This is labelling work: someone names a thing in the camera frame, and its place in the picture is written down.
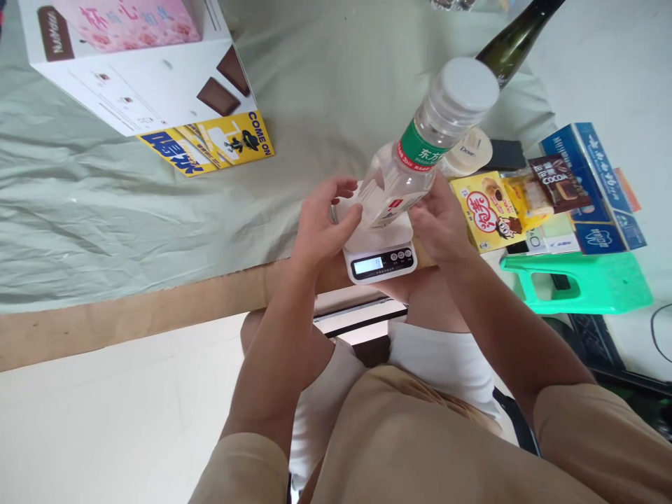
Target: blue tissue box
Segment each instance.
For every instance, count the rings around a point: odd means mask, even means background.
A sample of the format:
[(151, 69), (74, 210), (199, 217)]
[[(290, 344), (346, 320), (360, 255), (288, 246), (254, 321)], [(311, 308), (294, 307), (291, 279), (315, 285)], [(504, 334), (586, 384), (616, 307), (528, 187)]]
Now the blue tissue box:
[(593, 200), (572, 210), (584, 254), (625, 252), (646, 246), (630, 203), (591, 122), (565, 126), (541, 142), (546, 155), (561, 154)]

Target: dark green glass bottle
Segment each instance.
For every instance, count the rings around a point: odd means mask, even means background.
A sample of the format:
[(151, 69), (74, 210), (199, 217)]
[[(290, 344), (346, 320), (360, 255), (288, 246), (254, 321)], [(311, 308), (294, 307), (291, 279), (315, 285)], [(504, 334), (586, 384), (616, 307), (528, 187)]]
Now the dark green glass bottle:
[(532, 49), (541, 30), (565, 0), (533, 0), (515, 21), (492, 39), (476, 59), (492, 70), (499, 88), (506, 86)]

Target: scale display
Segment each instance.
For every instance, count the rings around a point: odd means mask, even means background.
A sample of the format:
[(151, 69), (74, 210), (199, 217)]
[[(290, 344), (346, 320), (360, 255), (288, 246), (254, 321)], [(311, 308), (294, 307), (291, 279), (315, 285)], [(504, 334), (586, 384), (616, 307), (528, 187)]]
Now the scale display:
[(362, 274), (375, 270), (380, 270), (383, 267), (383, 260), (380, 257), (364, 259), (353, 263), (355, 273)]
[(400, 248), (399, 250), (371, 255), (350, 263), (352, 274), (356, 280), (365, 280), (399, 270), (406, 270), (413, 265), (414, 257), (410, 248)]

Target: white bottle cap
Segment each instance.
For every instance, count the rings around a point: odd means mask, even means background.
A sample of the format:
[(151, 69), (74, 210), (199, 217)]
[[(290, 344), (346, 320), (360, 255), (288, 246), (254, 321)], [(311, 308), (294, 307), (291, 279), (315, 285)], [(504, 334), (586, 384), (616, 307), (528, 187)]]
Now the white bottle cap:
[(485, 64), (457, 57), (446, 63), (430, 89), (434, 111), (454, 125), (480, 122), (499, 98), (499, 84)]
[(469, 176), (492, 159), (492, 143), (480, 128), (473, 128), (441, 158), (438, 168), (449, 178)]

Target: beige shirt sleeve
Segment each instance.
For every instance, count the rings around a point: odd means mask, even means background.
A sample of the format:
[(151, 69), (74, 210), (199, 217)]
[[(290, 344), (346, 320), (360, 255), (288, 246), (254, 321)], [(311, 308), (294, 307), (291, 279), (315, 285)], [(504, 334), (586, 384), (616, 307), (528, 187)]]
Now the beige shirt sleeve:
[(542, 456), (612, 504), (670, 503), (672, 445), (597, 385), (551, 386), (534, 424)]
[(288, 462), (259, 434), (224, 437), (212, 452), (189, 504), (286, 504)]

